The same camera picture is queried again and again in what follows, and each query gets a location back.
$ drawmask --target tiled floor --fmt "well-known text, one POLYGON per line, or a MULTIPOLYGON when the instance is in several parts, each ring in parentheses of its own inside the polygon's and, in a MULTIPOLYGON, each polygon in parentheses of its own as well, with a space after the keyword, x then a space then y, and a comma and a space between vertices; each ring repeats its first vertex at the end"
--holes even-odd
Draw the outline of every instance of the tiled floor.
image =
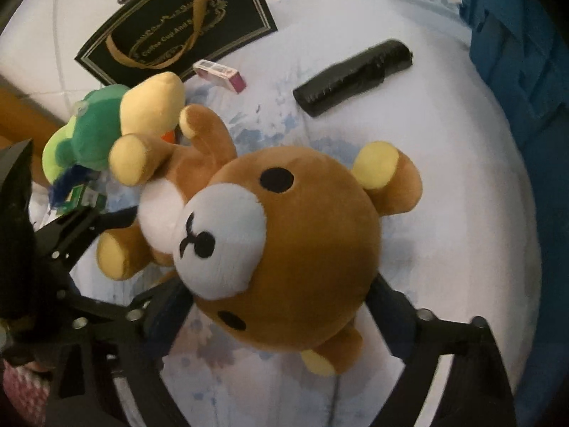
POLYGON ((75 55, 118 8, 116 0, 25 0, 0 36, 0 77, 66 121, 73 102, 100 86, 75 55))

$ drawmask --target gold ribbon handle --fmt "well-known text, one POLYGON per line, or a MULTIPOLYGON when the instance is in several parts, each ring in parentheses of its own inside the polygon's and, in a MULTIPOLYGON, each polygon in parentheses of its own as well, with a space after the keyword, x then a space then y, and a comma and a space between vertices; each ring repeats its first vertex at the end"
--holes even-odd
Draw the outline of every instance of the gold ribbon handle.
POLYGON ((156 65, 146 65, 142 64, 141 62, 135 61, 132 58, 129 58, 126 54, 122 53, 115 45, 113 41, 112 35, 109 36, 105 40, 105 44, 109 50, 110 55, 113 57, 115 61, 123 66, 127 67, 135 67, 139 69, 165 69, 168 66, 171 66, 174 62, 179 60, 184 54, 186 54, 189 50, 193 48, 196 44, 197 38, 200 36, 201 27, 204 24, 204 18, 206 17, 206 8, 207 8, 208 0, 193 0, 193 33, 190 38, 187 39, 186 43, 182 47, 180 51, 178 51, 175 56, 168 59, 167 61, 161 62, 160 64, 156 65))

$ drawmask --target white belly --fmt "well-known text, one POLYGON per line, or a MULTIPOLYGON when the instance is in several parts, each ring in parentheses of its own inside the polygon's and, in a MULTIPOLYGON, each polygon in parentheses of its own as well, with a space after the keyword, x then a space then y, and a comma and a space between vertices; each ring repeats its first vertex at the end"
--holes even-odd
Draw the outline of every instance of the white belly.
POLYGON ((174 184, 166 178, 151 181, 140 194, 138 221, 150 246, 172 254, 172 233, 184 208, 184 200, 174 184))

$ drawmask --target pink knitted object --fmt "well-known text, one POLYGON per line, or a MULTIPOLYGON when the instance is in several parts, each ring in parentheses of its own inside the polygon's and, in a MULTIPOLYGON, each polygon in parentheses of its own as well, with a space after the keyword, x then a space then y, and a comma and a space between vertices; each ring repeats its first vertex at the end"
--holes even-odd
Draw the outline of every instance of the pink knitted object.
POLYGON ((13 368, 4 361, 4 392, 21 418, 33 427, 46 420, 49 382, 24 367, 13 368))

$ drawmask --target dark green plush part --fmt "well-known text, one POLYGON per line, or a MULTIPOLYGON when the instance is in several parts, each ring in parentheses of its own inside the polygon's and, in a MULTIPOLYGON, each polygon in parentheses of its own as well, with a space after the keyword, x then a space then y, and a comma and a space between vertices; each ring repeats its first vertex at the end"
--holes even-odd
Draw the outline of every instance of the dark green plush part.
POLYGON ((91 91, 76 105, 73 136, 56 148, 58 165, 79 164, 97 171, 109 168, 110 149, 121 136, 120 105, 128 90, 124 85, 110 85, 91 91))

